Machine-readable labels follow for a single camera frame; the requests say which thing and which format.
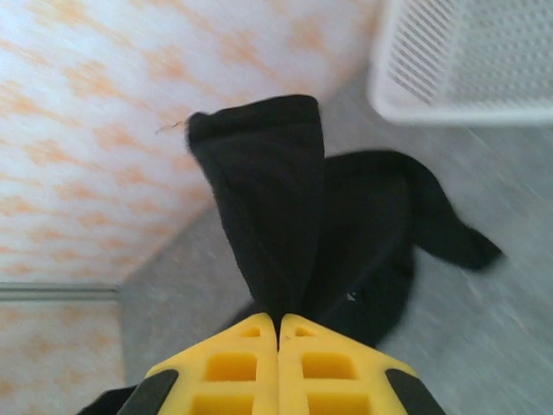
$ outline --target square hole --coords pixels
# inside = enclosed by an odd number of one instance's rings
[[[302,369],[305,379],[357,379],[352,360],[339,353],[306,353]]]
[[[251,415],[253,395],[198,395],[188,415]]]
[[[244,330],[240,335],[242,337],[259,337],[261,335],[261,330],[259,327],[253,326]]]
[[[257,357],[251,353],[218,353],[207,361],[204,380],[211,382],[255,380]]]
[[[313,331],[311,331],[309,329],[306,329],[305,327],[302,327],[302,326],[300,326],[296,329],[296,336],[297,337],[313,337],[315,335],[316,334]]]
[[[309,415],[370,415],[365,395],[309,393]]]

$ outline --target fabric fold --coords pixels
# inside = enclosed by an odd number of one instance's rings
[[[301,312],[322,209],[317,101],[295,95],[188,120],[239,269],[275,321]]]

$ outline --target floor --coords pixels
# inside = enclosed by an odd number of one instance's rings
[[[327,153],[388,147],[425,163],[461,217],[501,246],[487,275],[420,252],[416,292],[382,350],[451,414],[553,408],[553,129],[399,127],[360,74],[322,108]],[[127,380],[212,334],[247,297],[217,213],[206,212],[122,290]]]

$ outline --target black rubber part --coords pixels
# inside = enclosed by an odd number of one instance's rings
[[[156,415],[178,377],[176,370],[168,369],[144,379],[118,415]]]
[[[386,377],[409,415],[446,415],[420,379],[398,369],[386,370]]]

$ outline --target black fabric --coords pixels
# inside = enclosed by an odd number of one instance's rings
[[[267,311],[278,327],[291,312],[376,346],[404,312],[415,246],[475,271],[501,255],[412,157],[370,150],[323,160],[311,97],[194,114],[188,143],[255,302],[230,323]]]

